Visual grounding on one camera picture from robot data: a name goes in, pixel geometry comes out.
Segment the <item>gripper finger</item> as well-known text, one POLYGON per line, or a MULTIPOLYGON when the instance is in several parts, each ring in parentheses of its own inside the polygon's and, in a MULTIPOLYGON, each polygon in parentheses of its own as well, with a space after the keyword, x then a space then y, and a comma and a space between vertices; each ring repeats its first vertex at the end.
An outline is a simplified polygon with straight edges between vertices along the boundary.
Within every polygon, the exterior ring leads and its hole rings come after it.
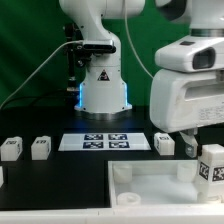
POLYGON ((196 140, 197 133, 198 133, 197 129, 188 129, 180 132, 180 135, 185 142, 185 152, 191 158, 195 158, 197 156, 197 150, 198 150, 198 142, 196 140))

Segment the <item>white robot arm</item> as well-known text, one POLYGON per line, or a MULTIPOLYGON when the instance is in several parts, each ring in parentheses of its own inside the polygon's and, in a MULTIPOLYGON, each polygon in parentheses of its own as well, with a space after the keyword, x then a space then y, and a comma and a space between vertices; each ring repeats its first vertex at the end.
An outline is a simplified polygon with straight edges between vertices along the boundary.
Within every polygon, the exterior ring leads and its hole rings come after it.
MULTIPOLYGON (((75 43, 77 64, 86 68, 75 109, 110 118, 131 109, 121 78, 121 42, 104 19, 139 15, 146 0, 59 0, 82 38, 75 43)), ((188 23, 190 33, 159 49, 152 76, 150 120, 166 133, 178 132, 194 158, 197 129, 224 122, 224 0, 154 0, 169 21, 188 23)))

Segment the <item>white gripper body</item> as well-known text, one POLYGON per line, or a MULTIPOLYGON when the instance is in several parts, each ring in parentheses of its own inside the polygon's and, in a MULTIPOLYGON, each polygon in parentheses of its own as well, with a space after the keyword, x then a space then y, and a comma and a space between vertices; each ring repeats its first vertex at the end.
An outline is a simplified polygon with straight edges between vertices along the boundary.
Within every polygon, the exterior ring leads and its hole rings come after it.
POLYGON ((150 120, 168 133, 223 123, 224 70, 158 71, 151 86, 150 120))

